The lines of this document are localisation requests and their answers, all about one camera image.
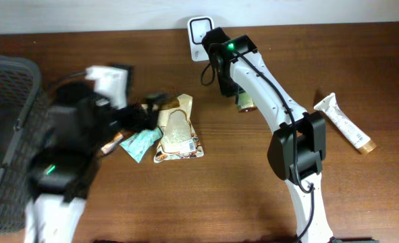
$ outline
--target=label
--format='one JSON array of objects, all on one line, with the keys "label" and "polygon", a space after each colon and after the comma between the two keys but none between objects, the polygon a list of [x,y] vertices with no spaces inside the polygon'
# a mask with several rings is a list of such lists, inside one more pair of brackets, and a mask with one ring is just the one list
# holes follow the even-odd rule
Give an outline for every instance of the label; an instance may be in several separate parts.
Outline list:
[{"label": "label", "polygon": [[178,147],[180,148],[180,153],[190,153],[196,150],[193,139],[179,143]]},{"label": "label", "polygon": [[328,107],[324,112],[356,149],[370,141],[370,138],[339,109]]}]

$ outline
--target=green light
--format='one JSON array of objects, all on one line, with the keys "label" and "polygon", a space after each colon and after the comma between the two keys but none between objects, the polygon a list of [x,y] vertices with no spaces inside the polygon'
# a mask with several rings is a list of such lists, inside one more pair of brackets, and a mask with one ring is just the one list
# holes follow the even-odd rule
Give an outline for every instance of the green light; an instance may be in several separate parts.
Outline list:
[{"label": "green light", "polygon": [[55,169],[55,165],[52,165],[52,167],[50,169],[48,169],[48,171],[46,171],[46,174],[49,175],[49,173],[51,173],[54,169]]}]

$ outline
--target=brown table surface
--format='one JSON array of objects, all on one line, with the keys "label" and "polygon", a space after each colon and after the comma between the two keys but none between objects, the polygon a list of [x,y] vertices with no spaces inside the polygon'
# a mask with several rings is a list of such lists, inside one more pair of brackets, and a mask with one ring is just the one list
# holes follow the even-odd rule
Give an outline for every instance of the brown table surface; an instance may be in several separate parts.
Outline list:
[{"label": "brown table surface", "polygon": [[[313,111],[318,88],[376,142],[360,155],[327,123],[322,191],[337,238],[399,242],[399,22],[225,28],[247,34],[267,67]],[[242,242],[293,236],[286,185],[267,162],[271,132],[258,112],[237,113],[218,83],[201,86],[186,30],[0,36],[0,54],[35,61],[45,84],[91,65],[135,65],[132,94],[192,95],[200,159],[140,164],[118,148],[103,161],[74,242]],[[21,242],[23,233],[0,236]]]}]

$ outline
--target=plastic crate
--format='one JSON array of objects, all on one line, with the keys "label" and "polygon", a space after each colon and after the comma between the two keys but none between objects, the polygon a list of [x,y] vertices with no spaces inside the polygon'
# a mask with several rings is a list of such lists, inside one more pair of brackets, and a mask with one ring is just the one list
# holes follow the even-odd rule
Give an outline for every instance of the plastic crate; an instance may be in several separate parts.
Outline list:
[{"label": "plastic crate", "polygon": [[25,226],[26,166],[42,146],[48,105],[37,65],[0,56],[0,234]]}]

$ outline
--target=teal plastic wrapper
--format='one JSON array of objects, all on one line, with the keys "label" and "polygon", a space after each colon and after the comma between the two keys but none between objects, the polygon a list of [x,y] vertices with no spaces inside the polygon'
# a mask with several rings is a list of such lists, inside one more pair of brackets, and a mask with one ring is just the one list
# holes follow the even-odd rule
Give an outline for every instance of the teal plastic wrapper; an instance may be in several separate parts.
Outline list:
[{"label": "teal plastic wrapper", "polygon": [[146,151],[161,137],[162,133],[159,128],[154,130],[143,130],[140,133],[133,134],[133,136],[119,145],[139,163]]}]

